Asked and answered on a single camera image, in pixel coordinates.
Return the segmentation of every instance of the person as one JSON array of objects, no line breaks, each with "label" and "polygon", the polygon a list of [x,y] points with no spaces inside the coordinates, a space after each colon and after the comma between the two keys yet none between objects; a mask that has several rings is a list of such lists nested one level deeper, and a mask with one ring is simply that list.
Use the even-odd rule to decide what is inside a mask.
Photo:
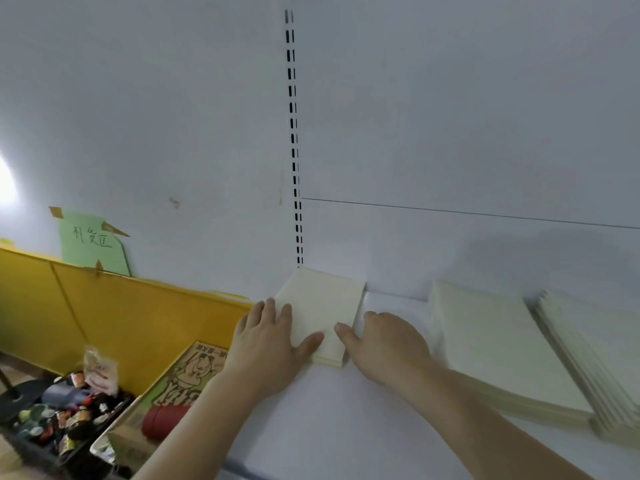
[{"label": "person", "polygon": [[[252,307],[237,324],[224,370],[207,384],[135,480],[214,478],[256,405],[286,389],[324,339],[318,332],[292,347],[291,324],[290,305],[277,319],[271,298]],[[367,312],[362,338],[343,323],[336,324],[335,332],[358,370],[416,409],[473,478],[591,478],[477,401],[455,372],[431,359],[425,339],[402,318]]]}]

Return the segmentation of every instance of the handwritten sign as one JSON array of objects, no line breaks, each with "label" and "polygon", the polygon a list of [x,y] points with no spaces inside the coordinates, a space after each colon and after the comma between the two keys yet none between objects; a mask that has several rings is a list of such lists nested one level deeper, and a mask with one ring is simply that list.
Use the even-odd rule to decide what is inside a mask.
[{"label": "handwritten sign", "polygon": [[101,217],[65,210],[64,218],[58,219],[62,261],[87,267],[100,261],[105,271],[131,276],[122,243],[102,228],[103,222]]}]

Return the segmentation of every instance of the yellow partition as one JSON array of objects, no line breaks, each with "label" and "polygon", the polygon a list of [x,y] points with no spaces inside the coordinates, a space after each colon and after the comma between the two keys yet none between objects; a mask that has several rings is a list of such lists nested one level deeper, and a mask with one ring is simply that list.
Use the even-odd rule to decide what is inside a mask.
[{"label": "yellow partition", "polygon": [[251,307],[164,283],[52,265],[87,340],[118,362],[120,385],[135,394],[196,340],[228,349],[236,322]]},{"label": "yellow partition", "polygon": [[82,363],[84,344],[51,261],[0,248],[0,350],[64,374]]}]

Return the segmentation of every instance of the red bottle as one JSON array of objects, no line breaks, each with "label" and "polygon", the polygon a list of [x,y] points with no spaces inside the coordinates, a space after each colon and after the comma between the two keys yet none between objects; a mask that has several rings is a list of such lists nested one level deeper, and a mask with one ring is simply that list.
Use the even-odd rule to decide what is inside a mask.
[{"label": "red bottle", "polygon": [[150,440],[164,440],[189,408],[190,406],[152,406],[142,421],[142,434]]}]

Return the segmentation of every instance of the stack of paper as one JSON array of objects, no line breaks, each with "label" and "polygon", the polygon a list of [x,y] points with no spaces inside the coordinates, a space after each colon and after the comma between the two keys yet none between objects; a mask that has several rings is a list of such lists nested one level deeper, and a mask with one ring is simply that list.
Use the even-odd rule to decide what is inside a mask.
[{"label": "stack of paper", "polygon": [[596,412],[603,438],[640,447],[640,317],[546,291],[536,307]]},{"label": "stack of paper", "polygon": [[448,366],[507,414],[587,427],[593,410],[521,299],[435,282],[429,304]]},{"label": "stack of paper", "polygon": [[345,348],[333,326],[336,322],[353,325],[364,285],[364,281],[299,267],[275,297],[278,311],[286,303],[292,306],[291,343],[297,346],[311,333],[323,331],[324,341],[311,361],[341,367]]}]

